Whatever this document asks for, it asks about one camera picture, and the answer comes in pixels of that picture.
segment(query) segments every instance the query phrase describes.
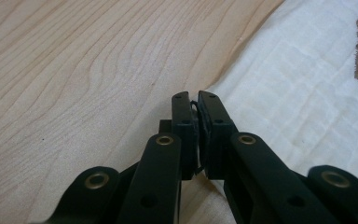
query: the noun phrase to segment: white cloth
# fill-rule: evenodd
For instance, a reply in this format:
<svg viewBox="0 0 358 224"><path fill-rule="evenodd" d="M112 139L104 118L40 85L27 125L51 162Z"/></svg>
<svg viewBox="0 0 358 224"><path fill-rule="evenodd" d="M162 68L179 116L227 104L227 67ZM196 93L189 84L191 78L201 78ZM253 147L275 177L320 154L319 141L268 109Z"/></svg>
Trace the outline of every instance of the white cloth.
<svg viewBox="0 0 358 224"><path fill-rule="evenodd" d="M357 19L358 1L287 0L208 91L292 170L358 177Z"/></svg>

